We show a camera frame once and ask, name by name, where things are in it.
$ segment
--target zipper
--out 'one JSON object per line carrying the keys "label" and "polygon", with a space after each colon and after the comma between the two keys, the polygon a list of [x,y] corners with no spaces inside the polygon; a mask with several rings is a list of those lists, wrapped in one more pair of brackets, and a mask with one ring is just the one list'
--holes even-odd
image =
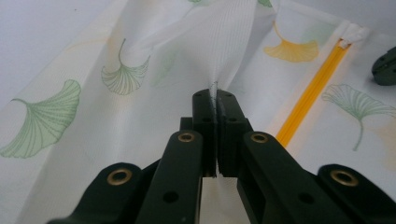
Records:
{"label": "zipper", "polygon": [[312,105],[332,77],[335,69],[347,54],[350,46],[363,40],[367,35],[367,28],[360,27],[354,23],[349,24],[277,133],[276,139],[283,147],[289,144]]}

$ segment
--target black object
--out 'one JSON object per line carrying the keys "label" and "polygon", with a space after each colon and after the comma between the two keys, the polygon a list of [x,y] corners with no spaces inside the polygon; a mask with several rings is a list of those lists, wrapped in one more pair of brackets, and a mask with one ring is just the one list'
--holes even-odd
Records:
{"label": "black object", "polygon": [[375,61],[372,73],[378,85],[396,85],[396,47]]}
{"label": "black object", "polygon": [[236,177],[251,223],[396,223],[396,203],[358,172],[326,165],[305,171],[268,133],[253,132],[235,97],[193,95],[163,157],[144,170],[104,169],[67,218],[49,224],[199,223],[202,177]]}

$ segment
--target yellow zipper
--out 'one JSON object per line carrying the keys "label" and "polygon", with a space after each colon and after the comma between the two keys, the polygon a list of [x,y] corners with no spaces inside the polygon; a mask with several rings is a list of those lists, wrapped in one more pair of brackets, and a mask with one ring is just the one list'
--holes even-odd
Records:
{"label": "yellow zipper", "polygon": [[296,133],[298,127],[303,122],[309,109],[317,100],[320,93],[323,91],[326,83],[329,81],[332,73],[337,68],[338,64],[346,55],[349,46],[345,49],[340,47],[341,39],[332,49],[326,62],[320,67],[317,74],[314,76],[308,87],[305,89],[303,95],[298,100],[297,104],[291,110],[288,118],[278,132],[276,139],[283,147],[286,147],[291,138]]}

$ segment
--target round hole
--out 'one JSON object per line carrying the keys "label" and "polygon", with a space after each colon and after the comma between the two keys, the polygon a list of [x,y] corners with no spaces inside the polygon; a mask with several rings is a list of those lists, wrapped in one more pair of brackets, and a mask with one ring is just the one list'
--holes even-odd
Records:
{"label": "round hole", "polygon": [[178,141],[180,142],[192,142],[194,140],[194,135],[192,133],[181,133],[178,136]]}
{"label": "round hole", "polygon": [[308,193],[301,193],[298,195],[298,199],[303,202],[303,203],[308,203],[308,204],[312,204],[315,202],[314,197],[312,197],[310,194]]}
{"label": "round hole", "polygon": [[132,178],[132,172],[125,168],[120,168],[111,172],[107,176],[107,183],[109,185],[118,186],[125,184]]}
{"label": "round hole", "polygon": [[358,178],[347,171],[333,170],[330,172],[330,176],[333,180],[344,186],[356,187],[359,184]]}
{"label": "round hole", "polygon": [[257,143],[266,143],[268,142],[268,137],[262,133],[254,133],[250,136],[251,140]]}
{"label": "round hole", "polygon": [[174,191],[168,191],[163,195],[163,200],[166,203],[174,203],[178,200],[178,194]]}

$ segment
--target metal ring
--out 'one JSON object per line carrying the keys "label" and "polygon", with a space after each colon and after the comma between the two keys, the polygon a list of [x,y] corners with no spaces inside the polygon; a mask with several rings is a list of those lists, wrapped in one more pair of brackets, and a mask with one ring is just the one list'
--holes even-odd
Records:
{"label": "metal ring", "polygon": [[268,137],[262,133],[254,133],[250,136],[250,139],[257,143],[266,143],[268,142]]}
{"label": "metal ring", "polygon": [[125,184],[132,178],[132,172],[125,168],[117,169],[107,176],[107,183],[109,185],[118,186]]}
{"label": "metal ring", "polygon": [[333,170],[330,172],[330,176],[333,180],[348,187],[356,187],[359,185],[358,178],[347,171]]}
{"label": "metal ring", "polygon": [[178,141],[180,142],[192,142],[195,136],[192,133],[181,133],[178,135]]}

